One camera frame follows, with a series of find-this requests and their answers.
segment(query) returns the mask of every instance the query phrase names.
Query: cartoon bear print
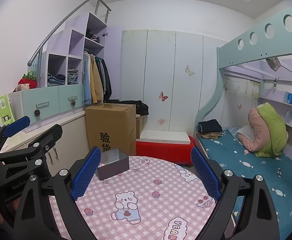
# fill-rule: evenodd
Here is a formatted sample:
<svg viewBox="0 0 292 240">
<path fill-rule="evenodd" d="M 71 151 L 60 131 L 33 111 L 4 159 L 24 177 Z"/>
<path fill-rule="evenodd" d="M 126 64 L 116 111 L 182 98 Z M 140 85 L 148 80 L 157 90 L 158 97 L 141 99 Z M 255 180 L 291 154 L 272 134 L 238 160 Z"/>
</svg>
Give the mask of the cartoon bear print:
<svg viewBox="0 0 292 240">
<path fill-rule="evenodd" d="M 143 164 L 147 164 L 147 165 L 150 165 L 150 160 L 149 158 L 143 158 L 141 160 L 139 160 L 140 163 L 143 163 Z"/>
<path fill-rule="evenodd" d="M 181 177 L 183 179 L 185 179 L 186 182 L 191 182 L 194 179 L 197 179 L 198 177 L 191 173 L 189 170 L 187 169 L 183 169 L 181 166 L 175 164 L 176 169 L 179 171 L 179 173 L 181 174 Z"/>
<path fill-rule="evenodd" d="M 111 218 L 114 220 L 127 219 L 132 225 L 141 222 L 139 215 L 137 198 L 133 191 L 123 192 L 115 195 L 116 202 L 115 207 L 118 209 L 111 214 Z"/>
<path fill-rule="evenodd" d="M 208 208 L 213 204 L 213 198 L 211 196 L 204 196 L 203 199 L 199 199 L 196 204 L 198 207 Z"/>
</svg>

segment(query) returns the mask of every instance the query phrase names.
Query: light blue bed frame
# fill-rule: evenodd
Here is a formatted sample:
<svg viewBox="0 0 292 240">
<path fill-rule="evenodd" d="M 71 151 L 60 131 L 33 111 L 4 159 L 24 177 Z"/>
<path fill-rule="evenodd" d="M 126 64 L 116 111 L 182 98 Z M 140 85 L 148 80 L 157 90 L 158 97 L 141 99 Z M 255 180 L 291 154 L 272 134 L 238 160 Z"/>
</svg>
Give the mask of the light blue bed frame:
<svg viewBox="0 0 292 240">
<path fill-rule="evenodd" d="M 222 95 L 224 68 L 269 57 L 292 55 L 292 32 L 286 30 L 284 24 L 287 16 L 292 17 L 291 8 L 279 12 L 221 48 L 217 48 L 217 84 L 211 99 L 197 113 L 193 136 L 196 145 L 198 144 L 196 136 L 198 122 L 201 122 L 216 106 Z M 269 24 L 272 24 L 275 29 L 275 35 L 272 39 L 266 36 L 266 28 Z M 255 45 L 250 43 L 252 33 L 257 34 L 257 43 Z M 244 42 L 241 50 L 238 49 L 240 40 Z"/>
</svg>

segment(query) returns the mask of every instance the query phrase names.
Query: metal handrail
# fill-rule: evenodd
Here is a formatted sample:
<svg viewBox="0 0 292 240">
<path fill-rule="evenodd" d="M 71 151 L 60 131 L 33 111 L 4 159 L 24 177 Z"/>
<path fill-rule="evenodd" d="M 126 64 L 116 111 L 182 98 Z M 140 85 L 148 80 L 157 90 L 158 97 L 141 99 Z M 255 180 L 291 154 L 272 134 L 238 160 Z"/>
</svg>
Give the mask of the metal handrail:
<svg viewBox="0 0 292 240">
<path fill-rule="evenodd" d="M 41 68 L 41 62 L 42 62 L 42 54 L 43 54 L 43 47 L 45 43 L 49 40 L 49 38 L 55 33 L 55 31 L 74 13 L 76 12 L 79 8 L 81 8 L 84 4 L 88 3 L 90 0 L 86 0 L 80 5 L 78 5 L 74 10 L 72 10 L 64 19 L 61 20 L 59 24 L 56 25 L 56 27 L 47 35 L 47 37 L 43 40 L 43 42 L 40 44 L 40 46 L 36 49 L 35 53 L 33 56 L 30 58 L 30 60 L 27 62 L 28 67 L 30 67 L 33 64 L 33 61 L 35 60 L 37 54 L 38 54 L 38 73 L 40 73 L 40 68 Z M 104 3 L 103 0 L 97 0 L 96 4 L 96 9 L 95 9 L 95 15 L 97 15 L 99 3 L 102 2 L 102 4 L 107 8 L 107 13 L 105 17 L 105 23 L 107 23 L 108 20 L 108 14 L 111 11 L 111 9 Z"/>
</svg>

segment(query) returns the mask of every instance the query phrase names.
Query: blue bedsheet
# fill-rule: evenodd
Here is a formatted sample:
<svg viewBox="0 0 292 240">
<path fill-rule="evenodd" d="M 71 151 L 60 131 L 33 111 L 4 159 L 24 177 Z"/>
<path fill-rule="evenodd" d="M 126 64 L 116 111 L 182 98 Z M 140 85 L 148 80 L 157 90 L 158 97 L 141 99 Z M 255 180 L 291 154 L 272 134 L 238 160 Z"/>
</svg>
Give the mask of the blue bedsheet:
<svg viewBox="0 0 292 240">
<path fill-rule="evenodd" d="M 217 161 L 224 170 L 232 170 L 237 176 L 247 178 L 253 178 L 256 174 L 264 177 L 278 212 L 280 239 L 286 239 L 292 231 L 292 160 L 284 154 L 279 158 L 258 158 L 253 153 L 245 154 L 246 149 L 227 130 L 217 140 L 199 138 L 199 141 L 208 157 Z M 235 219 L 242 198 L 238 197 L 236 201 Z"/>
</svg>

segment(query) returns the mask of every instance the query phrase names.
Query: green pillow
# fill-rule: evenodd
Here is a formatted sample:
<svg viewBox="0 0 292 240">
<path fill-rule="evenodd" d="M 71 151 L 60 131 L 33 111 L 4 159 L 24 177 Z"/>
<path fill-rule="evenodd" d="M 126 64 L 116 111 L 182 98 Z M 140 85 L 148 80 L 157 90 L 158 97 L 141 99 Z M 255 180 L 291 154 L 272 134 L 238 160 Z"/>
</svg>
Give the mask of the green pillow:
<svg viewBox="0 0 292 240">
<path fill-rule="evenodd" d="M 270 132 L 270 141 L 259 152 L 258 157 L 276 157 L 281 154 L 287 143 L 286 125 L 284 120 L 276 113 L 275 109 L 265 103 L 257 108 L 257 111 L 264 119 Z"/>
</svg>

